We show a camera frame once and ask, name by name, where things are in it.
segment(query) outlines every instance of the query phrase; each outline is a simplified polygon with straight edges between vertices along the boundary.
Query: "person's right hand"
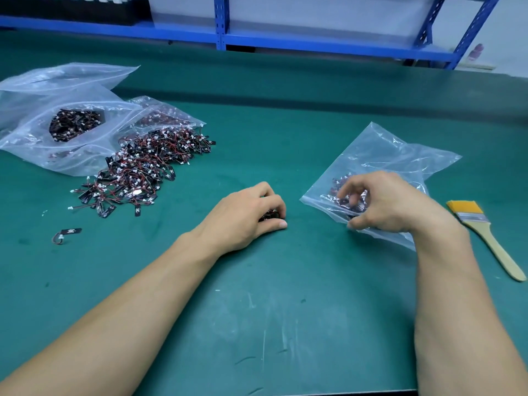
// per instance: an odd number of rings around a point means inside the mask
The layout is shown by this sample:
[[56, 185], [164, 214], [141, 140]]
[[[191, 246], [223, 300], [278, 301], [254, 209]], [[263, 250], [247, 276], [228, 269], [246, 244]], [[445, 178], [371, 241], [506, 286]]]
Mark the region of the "person's right hand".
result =
[[355, 205], [365, 190], [368, 190], [368, 208], [349, 221], [348, 226], [353, 229], [374, 226], [388, 232], [413, 233], [439, 223], [456, 223], [450, 212], [394, 172], [352, 176], [337, 197], [349, 195], [350, 205]]

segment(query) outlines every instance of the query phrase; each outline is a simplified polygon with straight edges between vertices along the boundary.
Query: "green work surface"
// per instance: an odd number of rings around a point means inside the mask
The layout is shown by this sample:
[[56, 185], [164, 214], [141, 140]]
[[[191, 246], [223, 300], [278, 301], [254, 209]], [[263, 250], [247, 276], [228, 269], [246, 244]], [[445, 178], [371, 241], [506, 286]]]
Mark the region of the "green work surface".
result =
[[[116, 89], [207, 122], [218, 142], [176, 167], [135, 218], [68, 211], [82, 178], [0, 152], [0, 378], [192, 229], [224, 195], [268, 181], [288, 229], [222, 258], [196, 291], [137, 394], [256, 396], [416, 388], [416, 254], [349, 232], [299, 198], [374, 121], [463, 158], [427, 185], [476, 200], [528, 273], [528, 82], [444, 72], [79, 38], [0, 34], [0, 75], [72, 61], [141, 65]], [[61, 229], [82, 227], [55, 246]], [[498, 313], [528, 361], [528, 285], [472, 237]]]

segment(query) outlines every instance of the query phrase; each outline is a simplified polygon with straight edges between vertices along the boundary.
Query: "yellow bristles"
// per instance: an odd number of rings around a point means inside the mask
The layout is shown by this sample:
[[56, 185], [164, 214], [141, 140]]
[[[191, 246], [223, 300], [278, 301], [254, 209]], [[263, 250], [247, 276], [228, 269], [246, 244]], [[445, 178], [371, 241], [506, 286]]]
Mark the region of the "yellow bristles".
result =
[[446, 203], [449, 209], [454, 213], [473, 213], [473, 214], [484, 214], [475, 202], [468, 202], [464, 200], [450, 201]]

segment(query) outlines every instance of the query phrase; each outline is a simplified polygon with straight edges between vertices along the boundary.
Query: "blue shelf frame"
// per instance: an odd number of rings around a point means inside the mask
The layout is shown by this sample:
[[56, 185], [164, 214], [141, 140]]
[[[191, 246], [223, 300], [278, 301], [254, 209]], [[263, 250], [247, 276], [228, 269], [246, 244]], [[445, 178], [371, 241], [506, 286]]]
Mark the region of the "blue shelf frame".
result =
[[444, 69], [453, 70], [490, 16], [498, 0], [472, 0], [482, 2], [482, 6], [453, 52], [435, 47], [432, 41], [432, 25], [444, 1], [433, 1], [431, 9], [412, 44], [407, 44], [403, 39], [398, 39], [396, 36], [385, 36], [385, 38], [378, 36], [376, 39], [372, 39], [364, 36], [334, 37], [332, 34], [325, 36], [313, 32], [304, 34], [281, 32], [269, 27], [265, 30], [240, 28], [230, 22], [229, 0], [214, 0], [214, 27], [152, 22], [121, 26], [10, 16], [0, 16], [0, 27], [213, 43], [221, 51], [225, 51], [228, 45], [234, 45], [389, 57], [406, 59], [407, 61], [425, 60], [443, 63]]

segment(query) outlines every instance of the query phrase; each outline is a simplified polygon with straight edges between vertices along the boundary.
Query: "person's left hand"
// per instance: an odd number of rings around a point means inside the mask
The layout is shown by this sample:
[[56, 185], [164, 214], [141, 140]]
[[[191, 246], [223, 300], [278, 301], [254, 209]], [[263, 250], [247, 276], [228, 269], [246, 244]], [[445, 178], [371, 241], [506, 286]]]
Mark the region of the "person's left hand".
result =
[[[276, 209], [279, 218], [258, 222], [268, 210]], [[266, 182], [224, 197], [192, 233], [218, 256], [240, 250], [266, 232], [284, 229], [286, 205]]]

